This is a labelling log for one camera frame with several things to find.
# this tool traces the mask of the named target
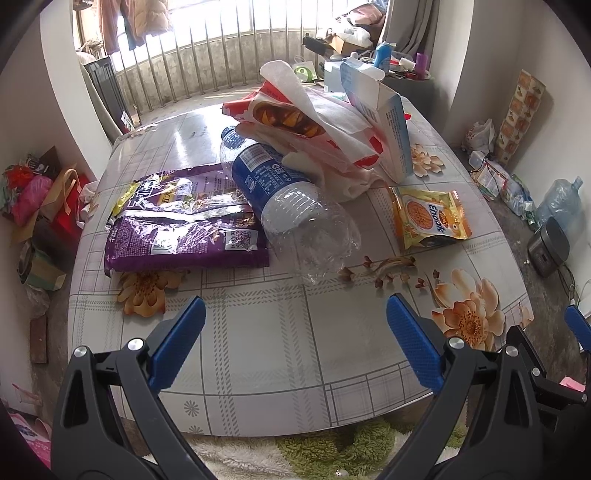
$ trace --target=white cardboard box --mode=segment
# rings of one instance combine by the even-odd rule
[[[410,140],[400,95],[380,81],[343,62],[340,79],[351,104],[376,129],[387,155],[380,165],[400,183],[413,173]]]

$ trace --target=qr code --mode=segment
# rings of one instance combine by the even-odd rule
[[[226,232],[226,250],[256,250],[256,230],[232,230]]]

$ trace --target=plastic container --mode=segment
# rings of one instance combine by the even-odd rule
[[[375,49],[374,67],[383,70],[387,75],[390,73],[390,55],[392,54],[392,46],[389,43],[383,42]]]
[[[361,245],[353,219],[268,145],[222,132],[220,160],[260,218],[278,260],[308,283],[336,272]]]
[[[539,224],[543,225],[550,217],[554,217],[569,239],[576,239],[581,224],[579,188],[582,184],[581,177],[577,177],[573,183],[565,179],[555,180],[538,207]]]

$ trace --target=curtain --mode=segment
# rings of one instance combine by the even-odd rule
[[[439,0],[390,0],[380,41],[395,43],[396,51],[414,57],[426,53],[431,60]]]

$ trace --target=pink bag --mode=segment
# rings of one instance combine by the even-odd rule
[[[12,207],[11,213],[14,217],[14,223],[18,226],[24,226],[29,221],[33,213],[41,207],[51,185],[53,185],[52,179],[43,175],[35,175]]]

